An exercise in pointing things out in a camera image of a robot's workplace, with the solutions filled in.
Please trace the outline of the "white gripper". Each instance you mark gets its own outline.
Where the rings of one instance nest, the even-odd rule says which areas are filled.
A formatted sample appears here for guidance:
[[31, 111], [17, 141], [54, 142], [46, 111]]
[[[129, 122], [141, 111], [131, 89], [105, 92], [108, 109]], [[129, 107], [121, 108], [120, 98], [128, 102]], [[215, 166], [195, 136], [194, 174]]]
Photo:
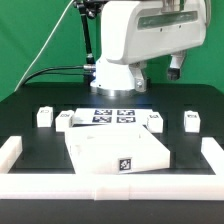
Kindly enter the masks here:
[[176, 81], [181, 77], [181, 69], [186, 58], [186, 51], [175, 52], [171, 55], [171, 62], [167, 69], [167, 78]]

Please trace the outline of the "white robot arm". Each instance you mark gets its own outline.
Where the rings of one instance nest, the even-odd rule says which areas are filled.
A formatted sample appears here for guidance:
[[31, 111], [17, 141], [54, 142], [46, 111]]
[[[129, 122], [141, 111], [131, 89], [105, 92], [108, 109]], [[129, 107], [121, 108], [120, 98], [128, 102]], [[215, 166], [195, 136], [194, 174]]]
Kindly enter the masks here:
[[110, 1], [101, 15], [101, 56], [91, 90], [128, 96], [147, 89], [149, 59], [171, 57], [167, 77], [177, 80], [186, 51], [203, 44], [211, 0]]

